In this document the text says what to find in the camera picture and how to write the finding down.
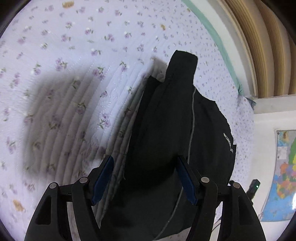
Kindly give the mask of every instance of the map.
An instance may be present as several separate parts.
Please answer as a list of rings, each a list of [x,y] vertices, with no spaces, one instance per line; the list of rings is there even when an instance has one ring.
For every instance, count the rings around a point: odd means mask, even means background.
[[[276,132],[276,166],[260,221],[290,220],[296,210],[296,130]]]

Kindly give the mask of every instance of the blue gripper pad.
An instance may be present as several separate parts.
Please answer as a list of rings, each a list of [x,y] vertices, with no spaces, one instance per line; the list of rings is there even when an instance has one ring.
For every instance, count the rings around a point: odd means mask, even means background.
[[[112,156],[109,156],[99,178],[94,185],[94,195],[91,200],[93,204],[99,202],[102,199],[106,186],[112,176],[113,168],[114,159]]]
[[[197,204],[197,197],[196,197],[196,193],[195,193],[195,186],[189,176],[189,173],[187,172],[183,162],[180,160],[180,158],[178,158],[177,160],[177,164],[176,164],[176,171],[179,175],[179,178],[181,180],[183,189],[186,193],[186,197],[188,199],[188,201],[190,201],[192,203],[192,205],[196,205]]]

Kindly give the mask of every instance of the black garment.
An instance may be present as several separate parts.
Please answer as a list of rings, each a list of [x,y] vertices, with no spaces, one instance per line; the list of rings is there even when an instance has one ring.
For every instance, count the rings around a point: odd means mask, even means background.
[[[196,56],[176,51],[165,82],[148,79],[130,140],[125,180],[101,223],[104,240],[151,241],[171,217],[181,191],[174,160],[177,155],[188,158],[196,65]],[[201,175],[226,184],[235,159],[229,125],[215,102],[197,90],[194,116],[189,165]],[[183,193],[160,238],[190,227],[196,211]]]

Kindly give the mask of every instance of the jacket logo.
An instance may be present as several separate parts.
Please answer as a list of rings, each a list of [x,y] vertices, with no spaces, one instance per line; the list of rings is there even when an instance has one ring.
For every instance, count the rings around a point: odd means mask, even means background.
[[[226,138],[226,140],[228,141],[228,143],[229,143],[229,146],[230,146],[230,151],[233,153],[233,149],[231,148],[231,143],[230,143],[230,140],[229,140],[229,138],[227,137],[227,135],[225,135],[225,133],[223,133],[224,134],[224,137]]]

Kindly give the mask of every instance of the bed sheet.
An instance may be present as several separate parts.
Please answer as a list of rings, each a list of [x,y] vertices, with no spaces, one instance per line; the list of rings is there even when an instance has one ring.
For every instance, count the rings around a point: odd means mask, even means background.
[[[94,207],[100,223],[123,175],[147,76],[163,79],[175,50],[198,57],[194,85],[226,117],[237,144],[232,179],[246,189],[252,108],[184,3],[31,0],[17,14],[0,39],[0,218],[16,241],[49,183],[73,183],[111,154],[115,171]]]

